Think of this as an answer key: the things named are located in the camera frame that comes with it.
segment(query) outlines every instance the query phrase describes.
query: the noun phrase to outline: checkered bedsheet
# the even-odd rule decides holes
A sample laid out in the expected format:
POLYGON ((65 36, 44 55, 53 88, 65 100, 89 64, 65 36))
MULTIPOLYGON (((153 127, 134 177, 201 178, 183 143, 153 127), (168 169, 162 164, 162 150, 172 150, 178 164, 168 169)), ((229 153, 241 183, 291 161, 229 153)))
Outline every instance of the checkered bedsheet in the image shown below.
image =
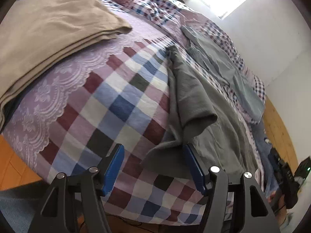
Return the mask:
MULTIPOLYGON (((130 17, 128 8, 112 0, 102 2, 119 16, 130 17)), ((142 28, 149 26, 143 21, 137 24, 142 28)), ((99 155, 121 143, 126 149, 125 159, 112 192, 102 199, 105 211, 146 223, 198 224, 206 199, 193 181, 158 175, 140 165, 146 153, 165 138, 169 109, 165 47, 176 44, 154 31, 152 39, 144 39, 133 30, 131 44, 120 37, 118 44, 122 48, 105 59, 102 58, 104 46, 98 44, 61 61, 23 99, 4 136, 17 154, 48 182, 58 172, 74 175, 97 165, 101 160, 99 155), (77 73, 78 77, 83 69, 88 76, 66 91, 61 76, 77 73), (64 100, 54 106, 60 110, 51 114, 55 118, 50 118, 46 114, 48 108, 42 106, 57 97, 64 100), (48 134, 48 140, 42 138, 43 133, 48 134), (32 155, 40 142, 42 149, 32 155)), ((189 65, 231 103, 252 144, 251 133, 229 90, 178 47, 189 65)), ((262 167, 255 147, 254 153, 262 167)), ((262 178, 263 169, 260 169, 257 180, 261 185, 262 178)), ((231 216, 232 201, 232 194, 228 194, 226 219, 231 216)))

